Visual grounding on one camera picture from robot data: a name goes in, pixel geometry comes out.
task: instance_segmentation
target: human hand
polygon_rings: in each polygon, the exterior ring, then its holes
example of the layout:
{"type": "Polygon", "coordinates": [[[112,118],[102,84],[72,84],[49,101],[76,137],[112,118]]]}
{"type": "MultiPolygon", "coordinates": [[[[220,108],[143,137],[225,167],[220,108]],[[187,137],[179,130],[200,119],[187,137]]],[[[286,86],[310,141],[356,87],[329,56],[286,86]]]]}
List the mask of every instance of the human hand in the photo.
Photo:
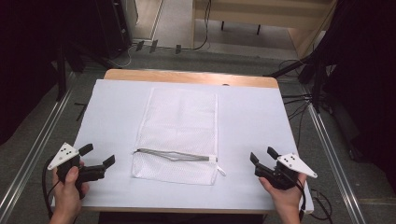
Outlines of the human hand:
{"type": "MultiPolygon", "coordinates": [[[[302,187],[304,188],[306,175],[299,174],[298,179],[303,184],[302,187]]],[[[301,191],[297,187],[287,190],[276,189],[266,178],[259,177],[259,180],[265,190],[271,194],[276,211],[279,213],[282,222],[284,224],[300,223],[299,203],[302,197],[301,191]]]]}
{"type": "MultiPolygon", "coordinates": [[[[54,189],[55,195],[55,211],[50,223],[73,223],[81,210],[81,200],[79,199],[78,190],[76,189],[76,180],[78,179],[78,168],[72,167],[65,178],[64,183],[59,181],[56,175],[57,169],[52,172],[52,184],[56,185],[54,189]]],[[[81,190],[86,194],[90,186],[83,183],[81,190]]]]}

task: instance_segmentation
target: white table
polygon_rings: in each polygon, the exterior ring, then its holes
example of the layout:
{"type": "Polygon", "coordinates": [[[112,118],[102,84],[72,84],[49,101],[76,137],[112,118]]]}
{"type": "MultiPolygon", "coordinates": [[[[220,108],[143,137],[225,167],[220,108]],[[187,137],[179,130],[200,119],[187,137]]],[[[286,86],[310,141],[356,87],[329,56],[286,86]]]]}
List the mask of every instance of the white table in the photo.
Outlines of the white table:
{"type": "MultiPolygon", "coordinates": [[[[275,79],[134,70],[109,70],[105,79],[96,83],[75,147],[93,143],[93,151],[83,157],[86,165],[100,164],[113,154],[116,163],[104,179],[91,182],[83,208],[224,214],[275,210],[249,160],[252,151],[261,163],[272,167],[276,162],[266,154],[267,147],[279,154],[297,152],[275,79]],[[152,87],[209,91],[219,96],[219,166],[227,175],[218,174],[213,186],[131,177],[131,151],[152,87]]],[[[306,210],[313,211],[306,185],[305,194],[306,210]]]]}

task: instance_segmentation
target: white mesh bag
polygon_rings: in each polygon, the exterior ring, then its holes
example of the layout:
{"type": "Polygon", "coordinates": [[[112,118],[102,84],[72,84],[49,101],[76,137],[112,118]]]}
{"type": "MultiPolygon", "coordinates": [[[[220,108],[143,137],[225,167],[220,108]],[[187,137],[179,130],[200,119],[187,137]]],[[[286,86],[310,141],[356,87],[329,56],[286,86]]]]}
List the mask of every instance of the white mesh bag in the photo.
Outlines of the white mesh bag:
{"type": "Polygon", "coordinates": [[[152,89],[137,135],[133,177],[213,185],[217,155],[218,96],[152,89]]]}

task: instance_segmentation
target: finger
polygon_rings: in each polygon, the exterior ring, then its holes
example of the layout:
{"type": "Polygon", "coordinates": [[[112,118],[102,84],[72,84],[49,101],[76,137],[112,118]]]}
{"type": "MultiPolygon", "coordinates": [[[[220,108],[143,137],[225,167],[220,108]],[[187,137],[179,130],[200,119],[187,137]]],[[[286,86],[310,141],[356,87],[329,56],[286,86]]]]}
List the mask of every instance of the finger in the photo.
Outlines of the finger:
{"type": "Polygon", "coordinates": [[[262,183],[262,186],[270,192],[274,187],[271,185],[271,183],[265,178],[265,177],[259,177],[260,183],[262,183]]]}
{"type": "Polygon", "coordinates": [[[59,177],[58,177],[58,175],[56,174],[57,171],[58,171],[58,167],[55,167],[55,168],[52,170],[52,185],[56,185],[56,183],[58,183],[58,181],[59,181],[59,177]]]}
{"type": "Polygon", "coordinates": [[[66,190],[75,189],[77,178],[78,178],[78,168],[77,166],[73,166],[66,175],[66,179],[64,180],[64,188],[66,190]]]}
{"type": "Polygon", "coordinates": [[[82,194],[87,194],[90,191],[90,185],[88,183],[82,183],[81,185],[82,194]]]}
{"type": "Polygon", "coordinates": [[[306,175],[305,175],[305,174],[299,173],[299,174],[298,174],[298,179],[300,180],[300,182],[301,182],[301,184],[302,184],[302,187],[303,187],[304,184],[305,184],[305,181],[306,181],[306,175]]]}

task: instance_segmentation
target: table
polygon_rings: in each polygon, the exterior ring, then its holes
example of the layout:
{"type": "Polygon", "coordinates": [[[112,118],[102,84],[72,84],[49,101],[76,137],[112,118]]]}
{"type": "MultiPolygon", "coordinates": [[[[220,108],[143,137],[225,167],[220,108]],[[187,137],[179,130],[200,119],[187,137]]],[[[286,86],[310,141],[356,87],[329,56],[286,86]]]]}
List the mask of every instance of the table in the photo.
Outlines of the table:
{"type": "MultiPolygon", "coordinates": [[[[264,214],[274,211],[270,195],[254,175],[250,151],[268,166],[275,165],[275,161],[266,155],[267,146],[274,147],[279,154],[297,152],[274,78],[155,70],[111,69],[106,72],[105,80],[98,80],[75,147],[88,143],[93,143],[94,150],[83,157],[86,165],[98,164],[113,153],[116,156],[106,178],[91,182],[90,194],[82,204],[84,209],[103,212],[264,214]],[[219,95],[219,166],[227,175],[218,175],[213,186],[131,178],[134,135],[152,87],[188,88],[219,95]],[[116,108],[109,106],[114,101],[119,101],[116,108]],[[111,117],[120,119],[106,124],[111,117]]],[[[305,194],[306,210],[312,212],[306,185],[305,194]]]]}
{"type": "MultiPolygon", "coordinates": [[[[193,0],[192,47],[195,20],[205,18],[207,2],[193,0]]],[[[298,57],[303,58],[329,27],[336,4],[336,0],[213,0],[209,19],[286,27],[298,57]]]]}

